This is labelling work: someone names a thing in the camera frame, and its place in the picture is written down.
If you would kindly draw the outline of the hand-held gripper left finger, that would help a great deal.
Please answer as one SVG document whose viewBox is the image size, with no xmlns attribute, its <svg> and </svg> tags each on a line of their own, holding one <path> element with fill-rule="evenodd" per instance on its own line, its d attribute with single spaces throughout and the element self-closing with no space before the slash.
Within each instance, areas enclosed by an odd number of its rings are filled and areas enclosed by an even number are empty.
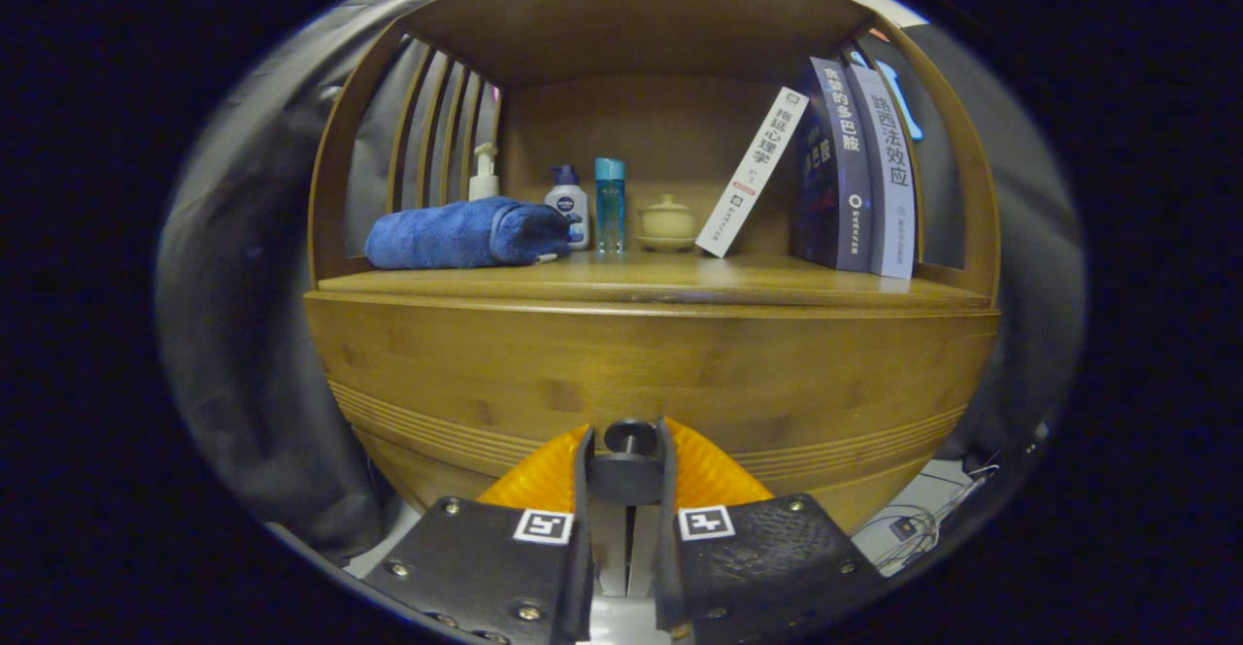
<svg viewBox="0 0 1243 645">
<path fill-rule="evenodd" d="M 590 426 L 546 442 L 479 500 L 444 495 L 367 575 L 367 587 L 492 644 L 577 644 L 589 636 Z"/>
</svg>

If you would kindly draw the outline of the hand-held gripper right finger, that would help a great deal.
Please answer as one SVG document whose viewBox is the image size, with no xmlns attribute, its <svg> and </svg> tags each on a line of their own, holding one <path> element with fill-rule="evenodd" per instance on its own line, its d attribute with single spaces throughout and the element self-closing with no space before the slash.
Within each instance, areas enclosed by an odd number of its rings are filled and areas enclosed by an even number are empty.
<svg viewBox="0 0 1243 645">
<path fill-rule="evenodd" d="M 655 625 L 674 641 L 798 641 L 883 595 L 885 579 L 809 493 L 687 501 L 691 454 L 658 420 Z"/>
</svg>

